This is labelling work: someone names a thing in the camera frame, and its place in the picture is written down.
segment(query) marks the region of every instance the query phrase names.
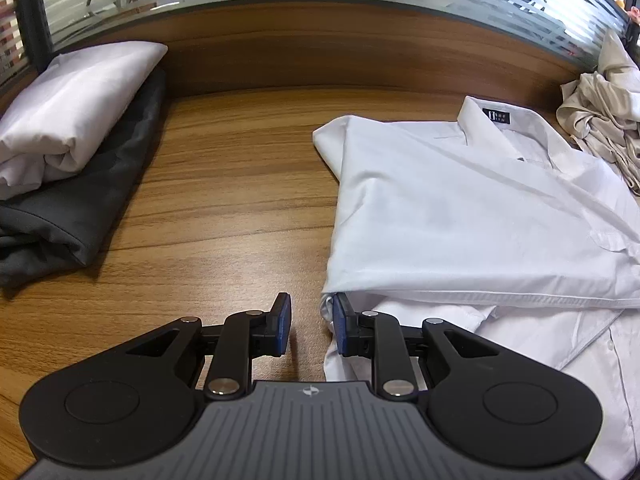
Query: shirt label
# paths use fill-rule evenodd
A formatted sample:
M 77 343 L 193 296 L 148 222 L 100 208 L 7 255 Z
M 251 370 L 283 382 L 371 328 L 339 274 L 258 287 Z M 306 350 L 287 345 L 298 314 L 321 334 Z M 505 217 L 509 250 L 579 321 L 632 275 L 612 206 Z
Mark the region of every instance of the shirt label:
M 511 124 L 511 114 L 509 112 L 501 112 L 500 110 L 489 110 L 489 108 L 483 108 L 482 111 L 494 123 Z

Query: crumpled beige fabric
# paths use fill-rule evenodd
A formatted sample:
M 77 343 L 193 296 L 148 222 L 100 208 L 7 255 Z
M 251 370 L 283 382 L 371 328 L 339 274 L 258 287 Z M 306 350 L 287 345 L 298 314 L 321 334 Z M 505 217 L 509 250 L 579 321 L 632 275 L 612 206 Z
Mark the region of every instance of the crumpled beige fabric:
M 598 71 L 561 86 L 556 116 L 581 150 L 606 160 L 640 196 L 640 70 L 609 29 Z

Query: white dress shirt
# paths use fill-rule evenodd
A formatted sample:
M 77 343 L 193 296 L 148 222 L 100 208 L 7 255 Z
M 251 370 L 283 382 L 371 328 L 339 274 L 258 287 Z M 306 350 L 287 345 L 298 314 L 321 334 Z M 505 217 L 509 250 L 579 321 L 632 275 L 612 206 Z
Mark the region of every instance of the white dress shirt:
M 455 123 L 344 117 L 314 143 L 340 180 L 324 292 L 578 377 L 605 413 L 589 464 L 622 478 L 640 436 L 640 210 L 608 165 L 531 110 L 469 97 Z M 325 374 L 369 378 L 369 362 L 334 343 Z

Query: pink flower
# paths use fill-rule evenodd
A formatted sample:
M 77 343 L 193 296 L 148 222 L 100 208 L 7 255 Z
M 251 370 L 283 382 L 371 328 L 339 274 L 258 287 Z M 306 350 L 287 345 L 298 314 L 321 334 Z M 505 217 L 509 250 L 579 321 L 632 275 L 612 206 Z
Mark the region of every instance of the pink flower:
M 626 13 L 631 18 L 631 21 L 633 21 L 636 25 L 640 25 L 640 9 L 638 9 L 637 7 L 631 7 L 631 9 Z

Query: black folded garment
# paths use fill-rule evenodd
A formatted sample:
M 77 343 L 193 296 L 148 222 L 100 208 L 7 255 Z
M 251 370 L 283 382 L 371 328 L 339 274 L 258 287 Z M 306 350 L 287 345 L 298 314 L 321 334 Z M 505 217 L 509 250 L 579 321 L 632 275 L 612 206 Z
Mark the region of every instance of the black folded garment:
M 156 68 L 76 176 L 0 202 L 0 286 L 93 261 L 159 133 L 165 86 Z

